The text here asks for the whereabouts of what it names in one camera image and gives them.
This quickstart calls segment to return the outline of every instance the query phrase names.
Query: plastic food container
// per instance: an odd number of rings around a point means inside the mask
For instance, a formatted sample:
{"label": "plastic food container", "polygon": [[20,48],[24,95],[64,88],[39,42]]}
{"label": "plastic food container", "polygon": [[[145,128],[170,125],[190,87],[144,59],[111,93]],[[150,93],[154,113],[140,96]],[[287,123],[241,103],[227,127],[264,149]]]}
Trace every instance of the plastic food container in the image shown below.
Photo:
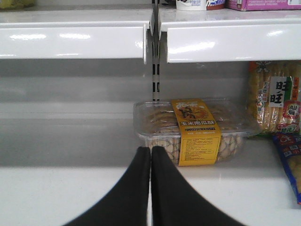
{"label": "plastic food container", "polygon": [[225,8],[226,0],[207,0],[206,8],[207,10],[216,10]]}
{"label": "plastic food container", "polygon": [[[244,108],[228,99],[203,99],[222,131],[216,161],[241,151],[245,138],[261,129]],[[134,105],[134,130],[149,148],[162,146],[174,164],[179,163],[181,133],[170,101],[139,102]]]}
{"label": "plastic food container", "polygon": [[31,7],[34,6],[36,4],[36,0],[22,0],[24,7]]}
{"label": "plastic food container", "polygon": [[21,9],[23,7],[22,0],[0,0],[0,10]]}
{"label": "plastic food container", "polygon": [[176,8],[184,11],[206,10],[206,0],[176,0]]}

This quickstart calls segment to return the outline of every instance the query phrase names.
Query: pink box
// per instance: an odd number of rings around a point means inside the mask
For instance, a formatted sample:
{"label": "pink box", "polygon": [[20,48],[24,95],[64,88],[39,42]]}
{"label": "pink box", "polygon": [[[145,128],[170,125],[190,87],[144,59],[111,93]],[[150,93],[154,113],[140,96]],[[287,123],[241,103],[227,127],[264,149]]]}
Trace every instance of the pink box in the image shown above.
{"label": "pink box", "polygon": [[226,7],[240,11],[301,9],[301,0],[226,0]]}

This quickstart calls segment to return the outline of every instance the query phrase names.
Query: yellow label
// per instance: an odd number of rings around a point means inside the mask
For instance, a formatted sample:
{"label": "yellow label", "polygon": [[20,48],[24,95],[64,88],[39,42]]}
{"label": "yellow label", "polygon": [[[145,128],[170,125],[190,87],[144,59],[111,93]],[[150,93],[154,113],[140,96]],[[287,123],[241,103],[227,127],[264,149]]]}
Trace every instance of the yellow label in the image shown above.
{"label": "yellow label", "polygon": [[201,99],[172,100],[181,132],[179,166],[214,164],[221,130]]}

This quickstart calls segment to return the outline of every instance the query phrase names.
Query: white shelf surface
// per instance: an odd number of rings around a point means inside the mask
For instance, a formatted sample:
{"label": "white shelf surface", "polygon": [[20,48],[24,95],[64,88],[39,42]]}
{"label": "white shelf surface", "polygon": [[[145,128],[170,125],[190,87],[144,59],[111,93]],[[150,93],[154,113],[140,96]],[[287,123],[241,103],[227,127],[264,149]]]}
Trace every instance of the white shelf surface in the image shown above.
{"label": "white shelf surface", "polygon": [[301,10],[240,12],[159,8],[167,62],[301,59]]}
{"label": "white shelf surface", "polygon": [[0,14],[0,59],[143,58],[153,5],[36,6]]}
{"label": "white shelf surface", "polygon": [[[1,224],[61,226],[90,208],[115,185],[142,144],[132,123],[2,119]],[[248,140],[229,161],[178,169],[207,200],[245,225],[301,221],[301,206],[271,141]]]}
{"label": "white shelf surface", "polygon": [[230,161],[178,169],[203,197],[246,226],[300,225],[301,205],[272,141],[248,140]]}
{"label": "white shelf surface", "polygon": [[1,225],[61,226],[94,205],[135,155],[132,124],[1,119]]}

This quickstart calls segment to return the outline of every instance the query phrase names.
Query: rice cracker package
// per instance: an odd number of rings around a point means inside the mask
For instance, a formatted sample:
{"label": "rice cracker package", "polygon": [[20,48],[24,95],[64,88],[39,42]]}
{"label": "rice cracker package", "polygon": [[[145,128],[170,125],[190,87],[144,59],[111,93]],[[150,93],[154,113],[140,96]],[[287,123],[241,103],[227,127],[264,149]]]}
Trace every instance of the rice cracker package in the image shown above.
{"label": "rice cracker package", "polygon": [[300,77],[301,61],[250,62],[247,109],[260,125],[261,136],[299,134]]}
{"label": "rice cracker package", "polygon": [[301,136],[277,133],[273,141],[297,202],[301,204]]}

